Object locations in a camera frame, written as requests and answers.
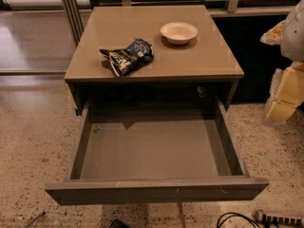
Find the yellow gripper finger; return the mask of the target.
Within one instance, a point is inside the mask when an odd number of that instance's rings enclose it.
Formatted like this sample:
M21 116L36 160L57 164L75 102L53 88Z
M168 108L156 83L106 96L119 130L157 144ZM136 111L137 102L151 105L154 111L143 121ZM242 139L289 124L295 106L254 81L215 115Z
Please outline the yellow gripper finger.
M285 123L304 102L304 63L292 62L285 69L277 68L265 105L265 118L273 123Z

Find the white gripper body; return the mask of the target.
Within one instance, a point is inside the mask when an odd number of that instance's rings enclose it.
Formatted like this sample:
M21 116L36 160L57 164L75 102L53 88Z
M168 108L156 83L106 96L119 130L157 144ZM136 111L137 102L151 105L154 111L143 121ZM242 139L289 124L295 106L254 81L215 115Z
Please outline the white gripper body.
M266 45L279 45L281 43L282 30L285 21L281 21L276 24L273 28L265 32L261 38L260 42Z

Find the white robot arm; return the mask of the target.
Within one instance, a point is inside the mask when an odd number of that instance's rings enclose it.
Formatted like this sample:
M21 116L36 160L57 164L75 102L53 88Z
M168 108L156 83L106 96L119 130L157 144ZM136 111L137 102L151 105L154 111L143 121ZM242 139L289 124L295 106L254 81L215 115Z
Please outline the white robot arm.
M304 0L287 17L265 32L260 41L280 45L281 55L292 60L285 69L277 68L270 86L262 122L270 127L285 124L304 102Z

